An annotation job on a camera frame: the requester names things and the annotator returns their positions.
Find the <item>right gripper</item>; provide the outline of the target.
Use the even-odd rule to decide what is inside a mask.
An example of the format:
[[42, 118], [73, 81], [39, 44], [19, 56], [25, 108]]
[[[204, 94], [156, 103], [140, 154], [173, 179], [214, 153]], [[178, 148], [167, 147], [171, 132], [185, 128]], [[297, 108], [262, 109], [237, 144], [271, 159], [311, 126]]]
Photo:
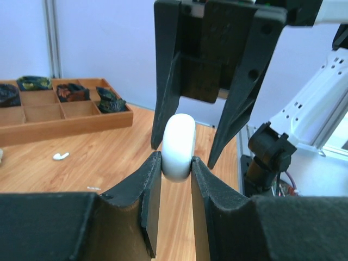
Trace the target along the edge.
[[156, 1], [152, 149], [180, 97], [214, 103], [221, 89], [229, 90], [208, 159], [212, 169], [250, 119], [286, 19], [284, 8], [245, 1]]

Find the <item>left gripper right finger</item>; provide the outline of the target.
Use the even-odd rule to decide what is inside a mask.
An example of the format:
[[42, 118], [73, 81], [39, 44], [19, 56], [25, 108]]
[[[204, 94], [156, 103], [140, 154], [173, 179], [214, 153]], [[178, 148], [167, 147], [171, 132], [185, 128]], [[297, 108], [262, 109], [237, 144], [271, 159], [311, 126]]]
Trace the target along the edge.
[[197, 260], [347, 260], [346, 197], [246, 197], [191, 163]]

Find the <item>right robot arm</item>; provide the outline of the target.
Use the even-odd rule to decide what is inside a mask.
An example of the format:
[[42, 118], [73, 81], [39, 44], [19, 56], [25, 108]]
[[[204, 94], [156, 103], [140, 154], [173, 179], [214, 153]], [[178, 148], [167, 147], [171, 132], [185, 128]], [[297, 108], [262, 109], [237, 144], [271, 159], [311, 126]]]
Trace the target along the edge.
[[[245, 195], [279, 188], [300, 143], [321, 148], [347, 113], [347, 1], [155, 1], [157, 99], [151, 136], [173, 182], [191, 173], [196, 127], [181, 97], [215, 103], [227, 92], [208, 167], [249, 121], [286, 26], [339, 23], [327, 60], [284, 108], [250, 137]], [[310, 140], [305, 136], [315, 130]]]

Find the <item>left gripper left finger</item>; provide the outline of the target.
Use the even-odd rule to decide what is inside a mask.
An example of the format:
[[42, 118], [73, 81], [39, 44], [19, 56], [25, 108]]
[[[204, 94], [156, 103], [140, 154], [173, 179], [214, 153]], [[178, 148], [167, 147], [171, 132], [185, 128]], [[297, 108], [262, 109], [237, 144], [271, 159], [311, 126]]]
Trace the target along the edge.
[[1, 260], [151, 260], [161, 154], [102, 194], [1, 194]]

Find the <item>white earbud charging case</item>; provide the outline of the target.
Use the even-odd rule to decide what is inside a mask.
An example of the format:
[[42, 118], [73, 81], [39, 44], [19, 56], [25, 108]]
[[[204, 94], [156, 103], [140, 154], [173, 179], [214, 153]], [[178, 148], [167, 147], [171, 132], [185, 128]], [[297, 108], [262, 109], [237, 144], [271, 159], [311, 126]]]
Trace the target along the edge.
[[188, 114], [169, 118], [163, 135], [161, 169], [172, 182], [185, 181], [191, 171], [196, 142], [196, 122]]

